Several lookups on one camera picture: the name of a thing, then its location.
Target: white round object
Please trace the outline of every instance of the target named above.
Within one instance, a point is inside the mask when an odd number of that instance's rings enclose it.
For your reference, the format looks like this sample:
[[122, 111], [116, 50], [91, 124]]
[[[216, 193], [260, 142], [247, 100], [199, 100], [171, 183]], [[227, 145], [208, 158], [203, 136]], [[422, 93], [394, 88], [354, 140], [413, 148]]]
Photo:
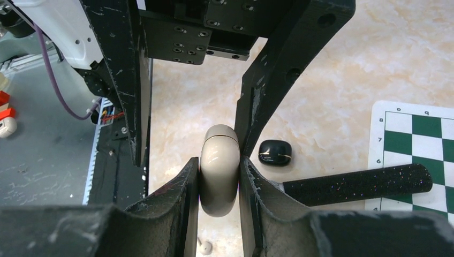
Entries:
[[208, 215], [222, 217], [233, 208], [237, 196], [240, 149], [235, 131], [215, 125], [205, 135], [200, 156], [200, 203]]
[[6, 117], [0, 120], [0, 138], [7, 138], [17, 130], [17, 123], [14, 118]]
[[213, 245], [208, 241], [205, 241], [199, 245], [199, 252], [203, 255], [211, 254], [212, 249], [213, 249]]

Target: red block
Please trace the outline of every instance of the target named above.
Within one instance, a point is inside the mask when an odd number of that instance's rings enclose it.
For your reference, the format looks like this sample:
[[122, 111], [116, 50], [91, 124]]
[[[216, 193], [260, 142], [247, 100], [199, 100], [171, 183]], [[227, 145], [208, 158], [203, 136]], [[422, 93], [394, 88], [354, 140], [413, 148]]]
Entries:
[[13, 108], [9, 108], [5, 111], [0, 112], [0, 120], [6, 118], [6, 117], [11, 117], [14, 118], [16, 116], [16, 110]]
[[3, 91], [0, 91], [0, 105], [4, 105], [4, 104], [8, 103], [9, 100], [10, 100], [10, 95]]

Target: black handle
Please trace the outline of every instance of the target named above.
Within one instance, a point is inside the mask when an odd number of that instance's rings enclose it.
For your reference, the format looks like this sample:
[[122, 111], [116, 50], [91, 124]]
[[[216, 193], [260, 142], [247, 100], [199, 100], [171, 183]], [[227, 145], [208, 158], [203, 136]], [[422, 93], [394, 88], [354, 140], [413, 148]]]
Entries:
[[432, 177], [421, 164], [408, 164], [284, 182], [284, 191], [307, 206], [429, 192]]

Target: white measuring strip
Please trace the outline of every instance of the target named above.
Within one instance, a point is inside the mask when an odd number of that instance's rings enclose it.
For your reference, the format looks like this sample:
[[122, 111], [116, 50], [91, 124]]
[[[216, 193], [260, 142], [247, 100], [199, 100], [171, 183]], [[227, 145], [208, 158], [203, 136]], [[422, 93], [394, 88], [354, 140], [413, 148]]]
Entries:
[[100, 114], [99, 114], [99, 118], [98, 118], [98, 124], [96, 125], [95, 137], [93, 139], [92, 154], [90, 156], [90, 163], [88, 165], [87, 181], [85, 182], [85, 191], [84, 191], [84, 198], [82, 199], [82, 205], [88, 204], [88, 199], [90, 197], [90, 191], [92, 190], [92, 186], [93, 186], [93, 174], [95, 173], [96, 154], [98, 154], [96, 147], [99, 142], [101, 128], [105, 126], [105, 125], [101, 125], [102, 110], [105, 107], [108, 107], [111, 105], [112, 105], [112, 103], [107, 98], [102, 99], [101, 107], [100, 107]]

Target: black rounded object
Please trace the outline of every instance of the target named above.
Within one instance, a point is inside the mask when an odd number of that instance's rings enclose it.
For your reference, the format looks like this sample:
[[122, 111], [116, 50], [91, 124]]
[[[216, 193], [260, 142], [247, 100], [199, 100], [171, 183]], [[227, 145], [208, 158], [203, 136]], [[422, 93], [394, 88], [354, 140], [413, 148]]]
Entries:
[[13, 10], [6, 11], [4, 9], [4, 11], [6, 14], [0, 14], [0, 25], [7, 31], [11, 32], [14, 37], [22, 38], [35, 33], [35, 29], [25, 22]]
[[292, 160], [292, 146], [282, 140], [266, 140], [260, 144], [259, 160], [266, 165], [287, 166]]

